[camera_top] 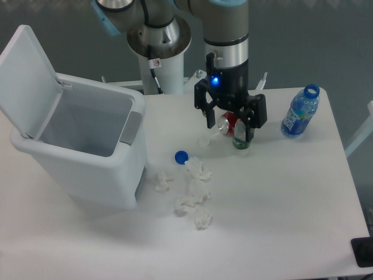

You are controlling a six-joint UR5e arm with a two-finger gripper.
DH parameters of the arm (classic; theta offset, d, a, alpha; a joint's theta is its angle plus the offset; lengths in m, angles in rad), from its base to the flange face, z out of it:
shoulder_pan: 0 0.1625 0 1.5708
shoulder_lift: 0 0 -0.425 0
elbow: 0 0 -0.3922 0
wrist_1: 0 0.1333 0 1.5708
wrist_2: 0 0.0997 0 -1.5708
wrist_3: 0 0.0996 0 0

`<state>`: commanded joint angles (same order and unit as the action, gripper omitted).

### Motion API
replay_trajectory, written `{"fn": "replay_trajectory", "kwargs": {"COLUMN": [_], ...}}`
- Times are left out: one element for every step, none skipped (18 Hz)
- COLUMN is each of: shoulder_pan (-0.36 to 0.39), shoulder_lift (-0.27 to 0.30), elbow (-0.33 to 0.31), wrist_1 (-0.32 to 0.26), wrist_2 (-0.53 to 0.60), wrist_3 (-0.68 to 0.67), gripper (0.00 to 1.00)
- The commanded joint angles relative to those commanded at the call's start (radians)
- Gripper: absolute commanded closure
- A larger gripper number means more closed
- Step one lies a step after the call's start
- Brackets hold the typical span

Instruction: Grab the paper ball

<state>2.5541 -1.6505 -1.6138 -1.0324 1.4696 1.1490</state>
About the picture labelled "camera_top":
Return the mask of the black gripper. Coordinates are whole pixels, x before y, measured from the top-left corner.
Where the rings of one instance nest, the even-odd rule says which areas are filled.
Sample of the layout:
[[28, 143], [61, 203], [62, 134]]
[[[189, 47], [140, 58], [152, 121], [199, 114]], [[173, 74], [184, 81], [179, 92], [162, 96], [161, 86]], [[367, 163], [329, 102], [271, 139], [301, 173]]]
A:
[[[268, 120], [264, 94], [248, 93], [248, 60], [229, 68], [217, 68], [215, 54], [206, 56], [207, 80], [202, 79], [194, 87], [194, 106], [206, 117], [208, 129], [216, 123], [214, 107], [235, 112], [245, 125], [245, 141], [251, 142], [254, 130], [261, 128]], [[206, 94], [212, 97], [207, 102]]]

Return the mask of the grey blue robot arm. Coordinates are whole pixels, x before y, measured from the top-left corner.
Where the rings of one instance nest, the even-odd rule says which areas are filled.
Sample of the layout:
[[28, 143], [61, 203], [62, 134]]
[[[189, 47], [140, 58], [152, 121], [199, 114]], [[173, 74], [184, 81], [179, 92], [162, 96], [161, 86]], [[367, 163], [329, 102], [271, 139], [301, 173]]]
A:
[[131, 49], [147, 61], [171, 58], [184, 51], [191, 32], [176, 11], [202, 22], [206, 76], [194, 87], [194, 106], [215, 124], [214, 108], [238, 119], [235, 137], [250, 143], [267, 120], [266, 99], [248, 93], [248, 1], [93, 1], [106, 31], [126, 33]]

